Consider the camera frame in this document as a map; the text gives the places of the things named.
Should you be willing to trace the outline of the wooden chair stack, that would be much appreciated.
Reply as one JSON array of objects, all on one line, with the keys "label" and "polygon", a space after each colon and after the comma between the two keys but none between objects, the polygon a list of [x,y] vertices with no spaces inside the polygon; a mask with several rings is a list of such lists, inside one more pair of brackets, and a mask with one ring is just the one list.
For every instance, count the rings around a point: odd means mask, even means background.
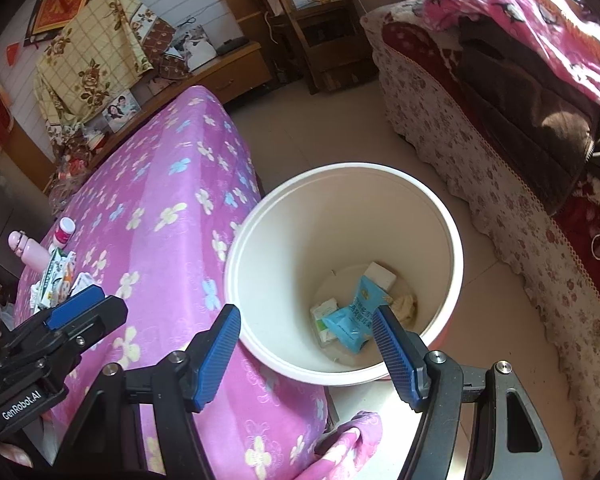
[{"label": "wooden chair stack", "polygon": [[377,74],[353,0],[253,0],[271,39],[290,55],[312,94],[366,84]]}]

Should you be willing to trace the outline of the light blue snack bag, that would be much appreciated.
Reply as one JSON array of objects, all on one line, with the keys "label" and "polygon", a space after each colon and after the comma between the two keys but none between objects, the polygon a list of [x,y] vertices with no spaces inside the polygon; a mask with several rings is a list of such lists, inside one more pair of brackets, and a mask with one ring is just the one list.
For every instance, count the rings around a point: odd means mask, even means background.
[{"label": "light blue snack bag", "polygon": [[392,298],[373,282],[362,276],[352,302],[329,313],[322,321],[340,344],[352,353],[361,351],[373,337],[372,322],[376,309],[390,306]]}]

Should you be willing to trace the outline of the framed couple photo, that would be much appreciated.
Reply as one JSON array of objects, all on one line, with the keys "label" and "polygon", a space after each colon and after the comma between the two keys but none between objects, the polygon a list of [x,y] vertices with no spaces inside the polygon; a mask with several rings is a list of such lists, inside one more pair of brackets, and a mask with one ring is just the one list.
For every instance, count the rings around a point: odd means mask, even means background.
[{"label": "framed couple photo", "polygon": [[125,90],[102,110],[102,117],[112,132],[118,132],[139,112],[140,104],[135,96],[130,90]]}]

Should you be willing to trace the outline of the green white milk carton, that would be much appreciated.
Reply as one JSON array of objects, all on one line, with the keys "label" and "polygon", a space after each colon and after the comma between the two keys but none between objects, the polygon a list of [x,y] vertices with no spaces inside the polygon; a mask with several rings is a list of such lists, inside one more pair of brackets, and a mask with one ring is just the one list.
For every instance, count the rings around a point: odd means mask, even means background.
[{"label": "green white milk carton", "polygon": [[50,254],[50,263],[30,288],[30,308],[33,313],[53,309],[70,295],[76,275],[76,253],[56,248]]}]

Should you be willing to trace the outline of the white tissue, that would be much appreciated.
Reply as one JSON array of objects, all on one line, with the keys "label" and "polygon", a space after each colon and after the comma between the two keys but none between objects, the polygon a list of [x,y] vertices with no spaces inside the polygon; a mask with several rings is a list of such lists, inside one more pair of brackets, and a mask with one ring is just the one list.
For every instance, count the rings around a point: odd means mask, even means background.
[{"label": "white tissue", "polygon": [[78,274],[71,286],[70,296],[76,296],[76,294],[82,292],[82,290],[87,289],[87,287],[92,285],[95,285],[95,280],[91,274],[88,272],[81,272]]}]

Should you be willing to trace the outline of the white pink yogurt bottle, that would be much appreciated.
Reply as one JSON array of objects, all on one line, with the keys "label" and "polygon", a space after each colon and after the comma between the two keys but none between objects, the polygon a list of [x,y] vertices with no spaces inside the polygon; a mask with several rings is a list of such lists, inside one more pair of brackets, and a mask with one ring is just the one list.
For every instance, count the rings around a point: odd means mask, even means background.
[{"label": "white pink yogurt bottle", "polygon": [[56,249],[64,249],[74,232],[76,232],[76,222],[69,217],[60,218],[55,226],[48,252],[51,254]]}]

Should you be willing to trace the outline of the white plastic trash bin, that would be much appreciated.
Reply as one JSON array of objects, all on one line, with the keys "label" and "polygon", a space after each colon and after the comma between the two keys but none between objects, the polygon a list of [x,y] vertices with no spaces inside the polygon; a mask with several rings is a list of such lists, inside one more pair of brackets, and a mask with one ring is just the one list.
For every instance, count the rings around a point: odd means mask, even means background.
[{"label": "white plastic trash bin", "polygon": [[440,198],[391,167],[344,162],[299,174],[253,208],[227,257],[224,294],[242,315],[240,341],[279,375],[347,387],[388,372],[376,344],[353,354],[321,347],[311,308],[345,307],[367,268],[396,276],[391,295],[414,295],[414,332],[442,345],[464,278],[460,232]]}]

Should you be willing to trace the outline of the wooden tv cabinet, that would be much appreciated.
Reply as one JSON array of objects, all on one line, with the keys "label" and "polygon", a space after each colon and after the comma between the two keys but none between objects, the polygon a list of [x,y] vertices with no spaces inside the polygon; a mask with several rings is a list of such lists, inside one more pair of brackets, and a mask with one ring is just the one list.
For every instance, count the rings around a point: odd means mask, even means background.
[{"label": "wooden tv cabinet", "polygon": [[47,183],[44,193],[50,196],[52,186],[56,182],[68,183],[70,179],[87,176],[99,167],[110,154],[132,136],[135,131],[145,125],[148,120],[166,107],[189,87],[201,86],[208,89],[221,104],[226,104],[238,96],[269,84],[273,76],[265,63],[261,45],[257,41],[249,41],[242,47],[226,55],[218,56],[190,73],[187,78],[172,82],[156,96],[153,96],[140,107],[118,132],[106,138],[106,142],[94,155],[88,155],[86,162],[69,162],[62,166]]}]

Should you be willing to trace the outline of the white foam block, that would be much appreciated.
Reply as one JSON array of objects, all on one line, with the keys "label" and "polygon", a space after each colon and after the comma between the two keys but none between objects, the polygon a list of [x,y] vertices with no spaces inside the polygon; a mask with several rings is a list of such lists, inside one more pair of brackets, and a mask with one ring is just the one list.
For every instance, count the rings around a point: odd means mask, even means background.
[{"label": "white foam block", "polygon": [[385,292],[390,292],[398,278],[396,274],[377,262],[372,262],[365,270],[364,276]]}]

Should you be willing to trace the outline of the pink thermos bottle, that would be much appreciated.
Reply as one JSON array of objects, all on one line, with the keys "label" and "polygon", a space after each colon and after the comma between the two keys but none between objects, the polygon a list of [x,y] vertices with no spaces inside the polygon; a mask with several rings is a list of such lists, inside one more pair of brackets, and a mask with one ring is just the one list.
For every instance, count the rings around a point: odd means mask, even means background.
[{"label": "pink thermos bottle", "polygon": [[12,231],[8,236],[8,246],[25,266],[36,273],[43,273],[50,263],[48,250],[23,231]]}]

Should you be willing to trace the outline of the floral covered sofa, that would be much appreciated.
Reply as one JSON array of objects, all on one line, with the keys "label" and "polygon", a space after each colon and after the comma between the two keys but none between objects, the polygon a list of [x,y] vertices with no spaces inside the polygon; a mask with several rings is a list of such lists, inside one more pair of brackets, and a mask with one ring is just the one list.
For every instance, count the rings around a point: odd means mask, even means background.
[{"label": "floral covered sofa", "polygon": [[524,280],[547,339],[557,349],[576,406],[577,450],[585,478],[600,472],[600,180],[587,174],[549,214],[505,158],[452,71],[455,32],[419,24],[419,0],[362,17],[388,122],[464,200],[498,258]]}]

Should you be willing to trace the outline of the yellow floral cloth cover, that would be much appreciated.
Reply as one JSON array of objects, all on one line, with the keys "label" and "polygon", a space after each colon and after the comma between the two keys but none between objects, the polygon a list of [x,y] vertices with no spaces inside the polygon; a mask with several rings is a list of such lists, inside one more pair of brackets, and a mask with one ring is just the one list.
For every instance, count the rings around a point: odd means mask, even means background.
[{"label": "yellow floral cloth cover", "polygon": [[140,0],[91,0],[36,62],[33,92],[50,130],[83,124],[166,57],[175,28]]}]

